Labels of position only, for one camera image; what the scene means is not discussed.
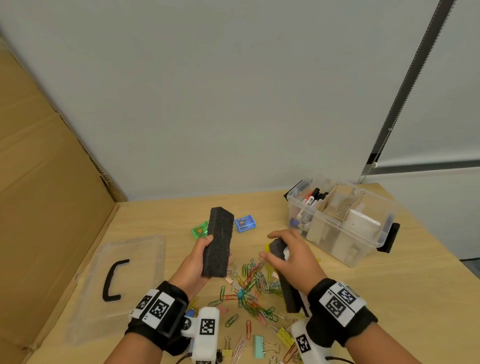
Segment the cable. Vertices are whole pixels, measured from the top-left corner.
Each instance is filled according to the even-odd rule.
[[[188,354],[185,354],[184,356],[182,356],[175,364],[179,364],[183,359],[187,359],[187,358],[190,358],[192,356],[192,353],[188,353]]]
[[[337,358],[336,356],[326,356],[325,360],[338,360],[340,362],[345,362],[345,363],[350,363],[350,364],[355,364],[354,362],[351,362],[350,360],[343,359],[343,358]]]

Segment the table surface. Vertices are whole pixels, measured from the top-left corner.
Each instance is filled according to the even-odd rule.
[[[378,194],[391,196],[379,185],[364,185]],[[236,217],[252,214],[257,228],[238,234],[234,231],[231,250],[237,265],[258,259],[258,253],[269,242],[267,233],[287,227],[288,209],[282,191],[252,194],[231,194],[196,198],[121,203],[102,243],[148,236],[166,235],[167,259],[165,278],[168,279],[191,250],[194,238],[190,228],[208,220],[210,208],[222,206]],[[401,209],[396,222],[401,224],[390,254],[373,252],[356,268],[349,268],[320,249],[311,245],[321,258],[327,274],[347,282],[368,303],[379,318],[381,326],[423,363],[473,363],[480,358],[478,332],[480,329],[480,280],[449,253],[405,209]],[[32,355],[28,364],[101,364],[121,338],[121,334],[89,342],[77,347],[65,344],[67,322],[79,297],[84,277],[42,346]],[[218,298],[223,279],[212,279],[200,292],[198,305],[204,306]],[[272,294],[265,295],[261,304],[275,306],[276,312],[285,312],[283,300]],[[280,343],[273,332],[261,326],[236,301],[225,304],[228,313],[221,317],[219,348],[224,337],[231,336],[235,346],[245,333],[247,319],[252,319],[252,333],[263,335],[264,341]],[[229,328],[225,321],[239,313],[239,319]],[[280,319],[275,326],[287,326]],[[283,357],[287,349],[281,345]],[[252,340],[241,356],[240,363],[256,363]],[[335,344],[337,356],[350,358],[345,349]],[[174,363],[168,354],[163,363]]]

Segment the wrist-mounted device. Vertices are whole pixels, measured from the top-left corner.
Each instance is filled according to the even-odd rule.
[[[170,352],[169,345],[173,351],[178,351],[173,344],[181,338],[182,319],[187,306],[188,297],[185,292],[164,281],[156,290],[149,290],[130,313],[125,334],[134,332],[164,351]]]
[[[343,347],[377,317],[367,303],[343,282],[321,280],[308,294],[312,317],[306,329],[313,342],[329,348],[336,340]]]

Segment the plastic storage container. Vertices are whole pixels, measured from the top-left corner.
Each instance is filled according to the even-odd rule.
[[[316,206],[307,206],[305,198],[315,188],[328,194]],[[383,246],[398,210],[393,200],[321,174],[299,182],[286,198],[289,226],[349,267]]]
[[[125,332],[129,313],[163,281],[165,244],[165,236],[153,235],[99,246],[69,320],[68,344]]]

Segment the felt eraser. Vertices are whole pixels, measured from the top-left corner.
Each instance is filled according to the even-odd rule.
[[[227,276],[233,220],[233,214],[222,207],[213,207],[210,210],[208,234],[213,235],[213,241],[204,250],[202,276],[220,278]]]

